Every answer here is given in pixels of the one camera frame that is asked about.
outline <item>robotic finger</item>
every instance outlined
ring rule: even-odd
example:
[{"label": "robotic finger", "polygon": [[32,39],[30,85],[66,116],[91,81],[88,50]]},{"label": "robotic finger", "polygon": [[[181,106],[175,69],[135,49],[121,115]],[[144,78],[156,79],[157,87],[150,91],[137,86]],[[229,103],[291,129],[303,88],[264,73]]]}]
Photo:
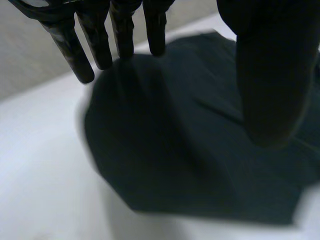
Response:
[{"label": "robotic finger", "polygon": [[50,33],[78,80],[83,84],[92,82],[95,74],[75,32],[75,19],[40,23]]},{"label": "robotic finger", "polygon": [[105,28],[109,7],[109,0],[87,0],[76,3],[79,23],[100,70],[108,69],[113,63],[109,36]]}]

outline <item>folded cloth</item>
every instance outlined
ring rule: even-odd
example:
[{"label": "folded cloth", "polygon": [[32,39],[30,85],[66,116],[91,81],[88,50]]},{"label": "folded cloth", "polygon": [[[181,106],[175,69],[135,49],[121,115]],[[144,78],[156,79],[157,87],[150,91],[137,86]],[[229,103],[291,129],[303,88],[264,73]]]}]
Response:
[{"label": "folded cloth", "polygon": [[268,150],[245,131],[235,55],[235,42],[213,32],[100,75],[84,132],[99,173],[130,208],[292,223],[301,193],[320,178],[320,61],[300,130]]}]

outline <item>white table surface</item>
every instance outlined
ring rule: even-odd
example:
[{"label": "white table surface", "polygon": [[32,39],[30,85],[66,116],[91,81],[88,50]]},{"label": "white table surface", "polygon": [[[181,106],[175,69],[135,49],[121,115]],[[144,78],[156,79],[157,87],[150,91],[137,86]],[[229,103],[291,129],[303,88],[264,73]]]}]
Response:
[{"label": "white table surface", "polygon": [[[235,39],[219,15],[167,38],[212,29]],[[89,92],[69,73],[0,103],[0,240],[320,239],[319,188],[291,227],[133,213],[91,164],[81,128]]]}]

